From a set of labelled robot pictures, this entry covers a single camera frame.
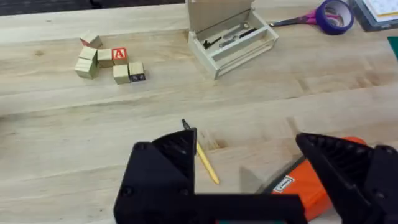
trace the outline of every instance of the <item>purple tape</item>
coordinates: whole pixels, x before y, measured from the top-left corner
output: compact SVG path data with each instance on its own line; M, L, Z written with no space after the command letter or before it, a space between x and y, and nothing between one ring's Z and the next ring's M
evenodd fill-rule
M334 19L327 16L327 13L333 11L340 17L339 26L336 25ZM352 28L354 24L354 14L347 3L341 0L326 0L319 6L315 12L315 18L318 26L327 34L340 35L344 34Z

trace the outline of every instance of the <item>small wooden box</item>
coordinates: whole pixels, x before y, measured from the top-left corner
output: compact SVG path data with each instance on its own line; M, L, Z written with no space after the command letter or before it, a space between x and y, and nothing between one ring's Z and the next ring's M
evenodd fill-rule
M188 45L216 80L250 59L273 48L279 36L252 8L254 0L186 0L190 31ZM222 38L206 49L203 43L223 37L243 22L257 30L220 47ZM248 30L238 32L240 36Z

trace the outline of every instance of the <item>alphabet block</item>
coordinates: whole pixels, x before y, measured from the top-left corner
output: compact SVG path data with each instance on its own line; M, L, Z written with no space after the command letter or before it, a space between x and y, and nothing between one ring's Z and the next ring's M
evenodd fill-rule
M97 72L97 64L92 60L79 58L75 71L82 78L94 79Z
M113 67L114 63L112 60L112 50L111 49L98 50L98 63L101 68Z
M80 37L80 40L84 46L92 47L98 49L102 46L102 41L100 37L91 32L87 32Z
M92 60L95 64L97 63L97 49L92 47L83 47L81 50L79 58Z
M124 47L112 49L112 59L115 65L127 65L129 63L129 56Z
M142 62L130 63L129 69L130 69L130 81L139 82L146 80L144 64L142 64Z
M129 66L115 65L113 67L113 78L118 85L130 83Z

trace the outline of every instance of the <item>yellow pencil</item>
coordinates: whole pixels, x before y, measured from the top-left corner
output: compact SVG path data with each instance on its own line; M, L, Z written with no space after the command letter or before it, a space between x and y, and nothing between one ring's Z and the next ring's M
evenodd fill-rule
M184 119L182 119L182 124L184 126L184 129L190 129L191 128L189 126L189 124ZM203 149L199 145L198 141L197 141L197 153L198 153L198 155L200 157L201 162L205 166L207 172L210 174L211 179L214 181L214 183L220 184L220 180L218 179L216 172L214 171L213 167L211 166L209 160L206 157L205 152L203 151Z

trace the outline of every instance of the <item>wood grain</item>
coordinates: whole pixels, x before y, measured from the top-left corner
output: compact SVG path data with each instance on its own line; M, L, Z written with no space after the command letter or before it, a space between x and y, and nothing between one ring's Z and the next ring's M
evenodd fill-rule
M318 4L254 3L266 21ZM314 26L280 27L274 49L214 82L188 48L185 10L0 17L0 224L114 223L133 144L181 130L182 118L206 133L200 141L211 136L219 146L204 150L221 184L197 158L197 192L260 187L243 175L269 181L300 154L300 131L398 147L398 63L386 40L396 31L367 34L355 23L332 37ZM78 77L78 37L87 30L106 48L125 46L146 65L147 81L118 86L111 68ZM338 220L330 212L314 223Z

